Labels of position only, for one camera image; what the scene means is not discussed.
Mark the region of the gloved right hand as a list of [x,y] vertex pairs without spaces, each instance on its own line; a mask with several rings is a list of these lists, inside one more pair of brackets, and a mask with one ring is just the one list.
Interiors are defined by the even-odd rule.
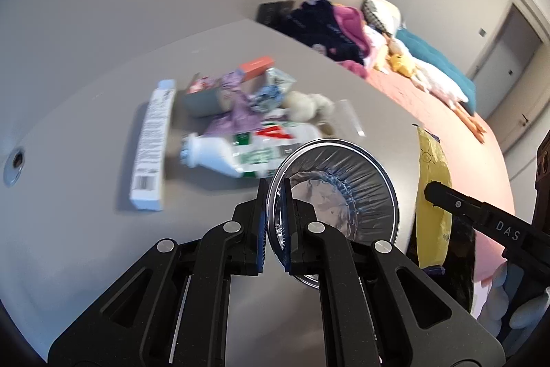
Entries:
[[549,308],[549,288],[529,301],[523,300],[517,308],[511,307],[522,277],[521,268],[505,262],[497,268],[491,279],[487,301],[477,320],[494,337],[501,332],[504,316],[510,309],[513,314],[509,318],[508,327],[519,330],[522,335],[529,335]]

